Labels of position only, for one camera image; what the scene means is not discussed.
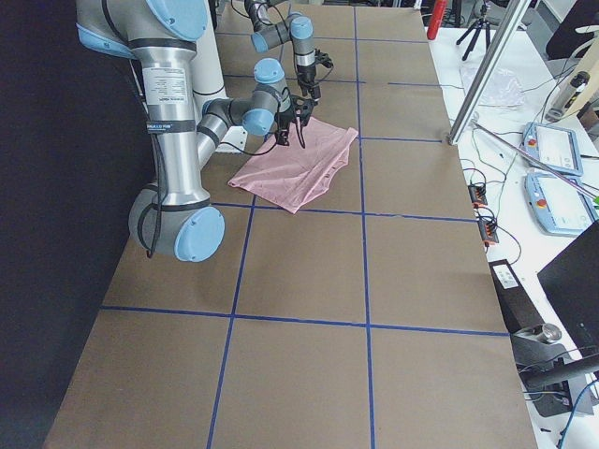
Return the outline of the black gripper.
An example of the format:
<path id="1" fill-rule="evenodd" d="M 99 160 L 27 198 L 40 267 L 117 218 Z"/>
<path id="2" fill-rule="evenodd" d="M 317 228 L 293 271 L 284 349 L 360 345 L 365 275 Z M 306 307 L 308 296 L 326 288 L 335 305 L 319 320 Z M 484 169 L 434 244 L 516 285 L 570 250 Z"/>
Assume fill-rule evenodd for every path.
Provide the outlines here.
<path id="1" fill-rule="evenodd" d="M 276 115 L 277 130 L 274 133 L 275 143 L 281 146 L 289 145 L 289 126 L 299 122 L 302 127 L 308 125 L 314 110 L 314 100 L 296 94 L 287 94 L 283 105 Z"/>
<path id="2" fill-rule="evenodd" d="M 313 49 L 307 53 L 294 52 L 294 63 L 303 97 L 310 98 L 317 105 L 321 98 L 321 90 L 316 80 L 316 67 L 322 65 L 331 71 L 334 67 L 332 59 L 320 49 Z"/>

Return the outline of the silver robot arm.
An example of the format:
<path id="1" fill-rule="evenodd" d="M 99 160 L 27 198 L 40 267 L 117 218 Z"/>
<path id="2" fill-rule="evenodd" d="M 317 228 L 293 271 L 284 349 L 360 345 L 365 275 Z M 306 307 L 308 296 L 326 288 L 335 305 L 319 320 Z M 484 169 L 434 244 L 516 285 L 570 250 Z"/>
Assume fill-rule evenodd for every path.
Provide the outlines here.
<path id="1" fill-rule="evenodd" d="M 272 22 L 271 1 L 248 1 L 252 44 L 266 53 L 291 44 L 301 95 L 289 92 L 281 64 L 256 63 L 247 98 L 226 96 L 210 7 L 205 1 L 79 1 L 77 28 L 90 50 L 140 63 L 139 100 L 153 146 L 156 178 L 130 211 L 132 238 L 148 254 L 201 262 L 221 244 L 225 220 L 204 189 L 201 170 L 228 144 L 230 130 L 273 135 L 286 144 L 291 124 L 306 124 L 320 97 L 311 20 L 292 12 Z"/>
<path id="2" fill-rule="evenodd" d="M 244 9 L 252 22 L 254 32 L 251 40 L 258 53 L 270 51 L 287 42 L 292 43 L 298 85 L 304 96 L 314 102 L 321 98 L 316 67 L 334 67 L 329 55 L 314 45 L 314 27 L 311 19 L 300 12 L 290 12 L 286 18 L 274 23 L 268 14 L 280 1 L 245 0 Z"/>

